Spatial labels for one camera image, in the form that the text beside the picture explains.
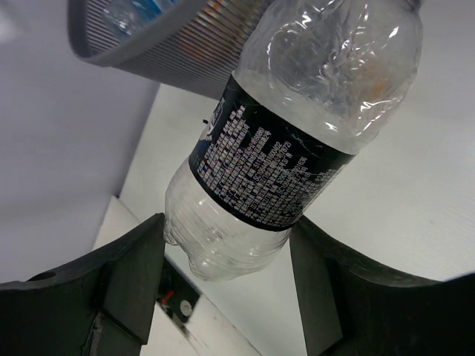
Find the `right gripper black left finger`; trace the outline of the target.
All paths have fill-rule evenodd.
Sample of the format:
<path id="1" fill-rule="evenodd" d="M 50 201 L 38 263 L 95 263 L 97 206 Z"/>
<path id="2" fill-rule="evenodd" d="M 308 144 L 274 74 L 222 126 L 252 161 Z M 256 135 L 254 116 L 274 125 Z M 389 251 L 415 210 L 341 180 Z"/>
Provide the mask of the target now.
<path id="1" fill-rule="evenodd" d="M 139 355 L 164 260 L 163 214 L 27 281 L 1 285 L 2 355 Z"/>

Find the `clear bottle black label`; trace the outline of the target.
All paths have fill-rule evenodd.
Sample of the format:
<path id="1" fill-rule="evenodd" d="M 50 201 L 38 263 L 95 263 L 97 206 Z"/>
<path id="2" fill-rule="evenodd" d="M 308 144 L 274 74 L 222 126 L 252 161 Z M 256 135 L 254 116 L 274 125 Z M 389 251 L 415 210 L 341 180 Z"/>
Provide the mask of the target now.
<path id="1" fill-rule="evenodd" d="M 420 1 L 274 1 L 166 190 L 164 237 L 192 274 L 267 267 L 387 124 L 416 76 Z"/>

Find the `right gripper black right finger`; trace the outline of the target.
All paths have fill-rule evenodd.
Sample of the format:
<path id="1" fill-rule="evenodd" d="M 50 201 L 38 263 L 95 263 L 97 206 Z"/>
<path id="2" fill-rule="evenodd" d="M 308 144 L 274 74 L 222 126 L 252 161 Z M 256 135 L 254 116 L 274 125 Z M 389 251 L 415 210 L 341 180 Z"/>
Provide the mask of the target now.
<path id="1" fill-rule="evenodd" d="M 306 217 L 290 254 L 308 355 L 472 355 L 474 275 L 435 281 L 381 264 Z"/>

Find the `blue tinted water bottle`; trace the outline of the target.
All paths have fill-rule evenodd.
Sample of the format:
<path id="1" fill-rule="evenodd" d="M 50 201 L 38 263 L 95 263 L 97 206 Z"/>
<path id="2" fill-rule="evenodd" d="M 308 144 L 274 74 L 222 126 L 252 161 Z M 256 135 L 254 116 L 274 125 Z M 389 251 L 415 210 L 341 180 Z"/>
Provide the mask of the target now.
<path id="1" fill-rule="evenodd" d="M 132 36 L 177 3 L 175 0 L 111 1 L 103 10 L 103 18 L 119 36 Z"/>

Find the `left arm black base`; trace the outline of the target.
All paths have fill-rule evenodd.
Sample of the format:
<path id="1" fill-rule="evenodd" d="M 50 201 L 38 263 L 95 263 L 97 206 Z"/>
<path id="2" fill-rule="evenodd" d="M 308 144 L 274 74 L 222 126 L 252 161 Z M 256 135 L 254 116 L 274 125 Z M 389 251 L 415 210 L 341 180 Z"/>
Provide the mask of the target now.
<path id="1" fill-rule="evenodd" d="M 157 304 L 171 321 L 186 333 L 186 324 L 200 299 L 201 291 L 167 256 L 158 287 Z"/>

